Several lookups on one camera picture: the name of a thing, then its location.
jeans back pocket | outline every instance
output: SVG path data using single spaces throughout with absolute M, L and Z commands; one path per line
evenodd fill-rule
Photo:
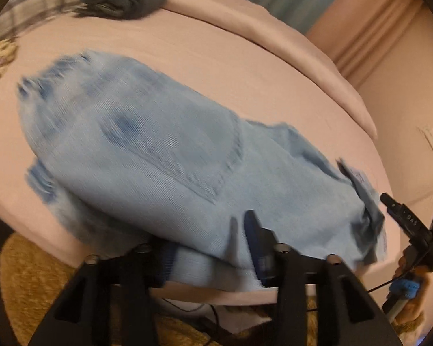
M 140 65 L 109 102 L 103 134 L 213 202 L 242 157 L 239 117 L 164 74 L 145 77 Z

wall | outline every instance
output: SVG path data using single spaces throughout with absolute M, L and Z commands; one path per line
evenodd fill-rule
M 358 87 L 379 131 L 376 142 L 393 194 L 429 226 L 433 217 L 433 15 L 424 7 Z M 426 304 L 433 325 L 433 284 Z

mattress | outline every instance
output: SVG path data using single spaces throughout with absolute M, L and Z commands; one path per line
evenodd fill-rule
M 363 170 L 378 192 L 391 192 L 364 103 L 333 63 L 303 36 L 245 0 L 169 0 L 142 20 L 62 15 L 19 40 L 0 79 L 0 218 L 59 260 L 77 266 L 93 251 L 70 235 L 25 181 L 35 156 L 21 131 L 16 83 L 63 54 L 84 49 L 134 57 L 234 110 L 242 118 L 296 127 L 331 162 Z M 400 231 L 386 216 L 387 259 Z M 217 304 L 261 304 L 276 292 L 222 292 L 169 282 L 154 295 Z

denim fabric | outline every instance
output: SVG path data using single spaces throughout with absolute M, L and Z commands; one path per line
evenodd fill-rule
M 351 267 L 383 240 L 363 174 L 335 169 L 285 123 L 243 120 L 129 57 L 63 57 L 23 79 L 18 96 L 38 157 L 29 184 L 102 255 L 157 235 L 183 246 L 174 281 L 244 291 L 259 288 L 247 209 L 281 242 Z

brown plush fabric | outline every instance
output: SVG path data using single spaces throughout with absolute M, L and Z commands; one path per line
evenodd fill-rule
M 0 288 L 10 324 L 27 345 L 45 313 L 74 269 L 45 253 L 19 234 L 0 253 Z M 177 319 L 157 316 L 160 346 L 202 346 L 209 337 Z

